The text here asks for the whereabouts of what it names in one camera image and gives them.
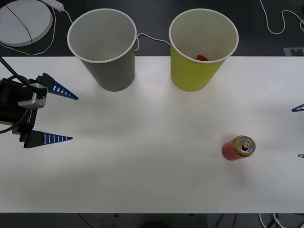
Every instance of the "red object inside cup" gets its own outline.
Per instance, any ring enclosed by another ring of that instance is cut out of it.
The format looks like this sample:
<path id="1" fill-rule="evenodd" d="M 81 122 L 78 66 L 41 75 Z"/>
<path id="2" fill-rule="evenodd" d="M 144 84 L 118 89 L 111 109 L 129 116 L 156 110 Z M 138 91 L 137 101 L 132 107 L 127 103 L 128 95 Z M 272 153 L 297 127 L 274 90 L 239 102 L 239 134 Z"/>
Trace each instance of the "red object inside cup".
<path id="1" fill-rule="evenodd" d="M 198 55 L 194 59 L 199 60 L 199 61 L 208 61 L 208 59 L 204 56 Z"/>

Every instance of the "paper cup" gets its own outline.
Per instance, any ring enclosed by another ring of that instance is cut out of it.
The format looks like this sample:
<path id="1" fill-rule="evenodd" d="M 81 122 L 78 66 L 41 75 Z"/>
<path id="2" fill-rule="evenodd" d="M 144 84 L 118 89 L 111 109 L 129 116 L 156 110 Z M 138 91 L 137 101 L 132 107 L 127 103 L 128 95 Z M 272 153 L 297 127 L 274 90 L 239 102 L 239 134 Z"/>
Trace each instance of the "paper cup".
<path id="1" fill-rule="evenodd" d="M 238 46 L 238 31 L 223 14 L 210 9 L 191 9 L 170 25 L 171 78 L 180 89 L 202 89 Z M 202 55 L 208 61 L 195 60 Z"/>
<path id="2" fill-rule="evenodd" d="M 102 88 L 120 91 L 134 80 L 136 34 L 134 22 L 125 13 L 96 9 L 74 21 L 67 44 Z"/>

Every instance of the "yellow paper cup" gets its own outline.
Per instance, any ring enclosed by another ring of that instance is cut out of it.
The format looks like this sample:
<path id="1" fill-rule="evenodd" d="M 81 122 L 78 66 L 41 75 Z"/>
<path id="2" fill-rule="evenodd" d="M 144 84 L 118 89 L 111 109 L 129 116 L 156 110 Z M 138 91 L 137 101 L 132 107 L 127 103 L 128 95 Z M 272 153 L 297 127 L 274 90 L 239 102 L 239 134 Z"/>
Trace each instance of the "yellow paper cup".
<path id="1" fill-rule="evenodd" d="M 238 31 L 225 15 L 210 9 L 190 9 L 170 25 L 171 79 L 180 89 L 205 87 L 238 46 Z M 195 60 L 198 55 L 208 61 Z"/>

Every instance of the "white cable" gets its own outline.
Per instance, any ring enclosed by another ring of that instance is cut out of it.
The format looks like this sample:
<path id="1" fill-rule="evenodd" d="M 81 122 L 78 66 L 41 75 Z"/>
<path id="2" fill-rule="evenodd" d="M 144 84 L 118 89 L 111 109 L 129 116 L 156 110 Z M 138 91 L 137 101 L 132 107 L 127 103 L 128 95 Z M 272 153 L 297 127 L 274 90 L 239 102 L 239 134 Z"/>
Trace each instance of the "white cable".
<path id="1" fill-rule="evenodd" d="M 52 44 L 53 44 L 54 37 L 55 37 L 55 28 L 56 28 L 56 14 L 55 14 L 55 11 L 54 11 L 53 7 L 51 7 L 51 8 L 52 8 L 52 10 L 53 10 L 54 17 L 55 17 L 55 20 L 54 20 L 54 31 L 53 31 L 52 42 L 51 42 L 51 44 L 48 46 L 48 48 L 47 48 L 45 51 L 40 52 L 40 53 L 33 54 L 32 56 L 37 56 L 37 55 L 40 55 L 40 54 L 45 53 L 45 52 L 52 46 Z M 16 50 L 16 49 L 13 49 L 13 48 L 8 47 L 8 46 L 6 46 L 6 45 L 4 45 L 4 44 L 2 44 L 2 43 L 0 43 L 0 44 L 1 44 L 3 47 L 5 47 L 5 48 L 12 49 L 12 50 L 14 50 L 14 51 L 17 51 L 17 52 L 20 52 L 20 53 L 23 53 L 23 54 L 26 54 L 26 55 L 30 56 L 30 54 L 28 54 L 28 53 L 26 53 L 26 52 L 19 51 L 19 50 Z"/>
<path id="2" fill-rule="evenodd" d="M 148 37 L 148 38 L 150 38 L 150 39 L 156 40 L 156 41 L 165 42 L 166 44 L 168 44 L 169 46 L 171 46 L 171 44 L 168 43 L 166 40 L 156 39 L 156 38 L 153 38 L 153 37 L 148 36 L 147 34 L 140 33 L 140 34 L 137 35 L 137 44 L 138 44 L 138 47 L 137 47 L 137 49 L 136 49 L 135 51 L 138 51 L 138 49 L 139 49 L 139 39 L 138 39 L 138 37 L 141 36 L 141 35 L 144 35 L 144 36 L 146 36 L 146 37 Z"/>
<path id="3" fill-rule="evenodd" d="M 70 15 L 69 15 L 69 13 L 65 9 L 62 9 L 62 11 L 64 11 L 67 14 L 68 18 L 70 19 L 71 23 L 73 24 L 73 21 L 72 21 Z"/>
<path id="4" fill-rule="evenodd" d="M 263 221 L 262 221 L 261 213 L 259 213 L 258 217 L 260 218 L 260 222 L 261 222 L 262 226 L 263 226 L 264 228 L 267 228 L 267 227 L 265 226 L 265 224 L 263 223 Z"/>
<path id="5" fill-rule="evenodd" d="M 284 226 L 281 224 L 281 222 L 277 219 L 276 214 L 273 213 L 272 215 L 273 215 L 273 217 L 274 217 L 275 222 L 279 225 L 280 228 L 286 228 L 286 227 L 284 227 Z M 259 213 L 258 217 L 259 217 L 259 219 L 260 219 L 260 222 L 261 222 L 262 226 L 263 226 L 264 228 L 267 228 L 266 225 L 265 225 L 265 224 L 263 223 L 263 221 L 262 221 L 261 213 Z"/>
<path id="6" fill-rule="evenodd" d="M 269 25 L 268 25 L 268 18 L 267 18 L 266 10 L 265 10 L 265 8 L 264 8 L 264 6 L 263 6 L 262 0 L 260 0 L 260 3 L 261 3 L 261 6 L 262 6 L 262 8 L 263 8 L 263 11 L 264 11 L 264 13 L 265 13 L 267 29 L 268 29 L 268 31 L 271 32 L 272 34 L 279 35 L 279 34 L 281 34 L 282 32 L 284 32 L 284 30 L 285 30 L 285 18 L 284 18 L 284 15 L 283 15 L 284 12 L 290 12 L 290 13 L 294 14 L 294 15 L 300 20 L 300 29 L 304 32 L 304 29 L 302 28 L 302 24 L 304 24 L 304 22 L 303 22 L 304 19 L 302 20 L 297 14 L 295 14 L 294 12 L 289 11 L 289 10 L 283 10 L 283 11 L 282 11 L 282 18 L 283 18 L 283 24 L 284 24 L 283 30 L 282 30 L 281 32 L 272 32 L 272 31 L 270 30 L 270 28 L 269 28 Z"/>
<path id="7" fill-rule="evenodd" d="M 282 226 L 282 224 L 280 223 L 280 221 L 276 218 L 275 214 L 272 214 L 274 216 L 275 221 L 277 222 L 277 224 L 280 226 L 280 228 L 286 228 L 284 226 Z"/>

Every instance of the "cup rim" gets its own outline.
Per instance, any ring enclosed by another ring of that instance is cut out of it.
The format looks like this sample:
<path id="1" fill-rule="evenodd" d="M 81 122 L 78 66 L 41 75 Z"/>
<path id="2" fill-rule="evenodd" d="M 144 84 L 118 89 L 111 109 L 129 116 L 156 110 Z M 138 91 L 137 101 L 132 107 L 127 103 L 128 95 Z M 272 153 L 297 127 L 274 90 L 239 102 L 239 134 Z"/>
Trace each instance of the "cup rim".
<path id="1" fill-rule="evenodd" d="M 120 54 L 119 56 L 115 57 L 115 58 L 111 58 L 111 59 L 108 59 L 108 60 L 102 60 L 102 61 L 89 60 L 89 59 L 86 59 L 86 58 L 83 58 L 83 57 L 79 56 L 79 55 L 72 49 L 71 44 L 70 44 L 70 40 L 69 40 L 69 38 L 70 38 L 70 32 L 71 32 L 73 26 L 76 24 L 76 22 L 78 22 L 82 17 L 84 17 L 85 15 L 90 14 L 90 13 L 92 13 L 92 12 L 95 12 L 95 11 L 102 11 L 102 10 L 115 11 L 115 12 L 117 12 L 117 13 L 120 13 L 120 14 L 123 14 L 124 16 L 126 16 L 126 17 L 131 21 L 131 23 L 132 23 L 132 25 L 133 25 L 133 27 L 134 27 L 134 33 L 135 33 L 134 39 L 133 39 L 132 44 L 128 47 L 128 49 L 127 49 L 125 52 L 123 52 L 122 54 Z M 88 62 L 88 63 L 109 63 L 109 62 L 115 61 L 115 60 L 117 60 L 117 59 L 123 57 L 125 54 L 127 54 L 127 53 L 131 50 L 131 48 L 134 46 L 134 44 L 135 44 L 135 42 L 136 42 L 136 38 L 137 38 L 137 29 L 136 29 L 136 25 L 135 25 L 134 21 L 133 21 L 127 14 L 125 14 L 124 12 L 121 12 L 121 11 L 116 10 L 116 9 L 107 9 L 107 8 L 105 8 L 105 9 L 95 9 L 95 10 L 88 11 L 88 12 L 84 13 L 83 15 L 81 15 L 79 18 L 77 18 L 77 19 L 73 22 L 73 24 L 71 25 L 71 27 L 69 28 L 69 30 L 68 30 L 68 32 L 67 32 L 67 37 L 66 37 L 66 38 L 67 38 L 67 45 L 68 45 L 68 48 L 70 49 L 70 51 L 71 51 L 77 58 L 79 58 L 79 59 L 81 59 L 81 60 L 83 60 L 83 61 L 85 61 L 85 62 Z"/>
<path id="2" fill-rule="evenodd" d="M 223 58 L 220 58 L 220 59 L 217 59 L 217 60 L 214 60 L 214 61 L 200 61 L 200 60 L 196 60 L 196 59 L 193 59 L 193 58 L 190 58 L 189 56 L 186 56 L 185 54 L 183 54 L 180 50 L 178 50 L 178 48 L 175 46 L 175 44 L 173 43 L 172 41 L 172 37 L 171 37 L 171 29 L 172 29 L 172 26 L 174 24 L 174 22 L 180 17 L 182 16 L 183 14 L 186 14 L 188 12 L 191 12 L 191 11 L 211 11 L 211 12 L 214 12 L 222 17 L 224 17 L 231 25 L 232 27 L 234 28 L 235 32 L 236 32 L 236 35 L 237 35 L 237 41 L 236 41 L 236 45 L 235 47 L 233 48 L 233 50 L 225 57 Z M 220 12 L 217 12 L 215 10 L 211 10 L 211 9 L 190 9 L 190 10 L 187 10 L 185 12 L 182 12 L 181 14 L 179 14 L 178 16 L 176 16 L 176 18 L 174 18 L 174 20 L 172 21 L 171 25 L 170 25 L 170 28 L 169 28 L 169 39 L 170 39 L 170 43 L 171 45 L 174 47 L 174 49 L 183 57 L 185 57 L 186 59 L 192 61 L 192 62 L 196 62 L 196 63 L 201 63 L 201 64 L 212 64 L 212 63 L 218 63 L 218 62 L 221 62 L 223 60 L 225 60 L 226 58 L 228 58 L 229 56 L 231 56 L 235 50 L 237 49 L 238 47 L 238 30 L 236 28 L 236 26 L 233 24 L 233 22 L 228 18 L 226 17 L 224 14 L 221 14 Z"/>

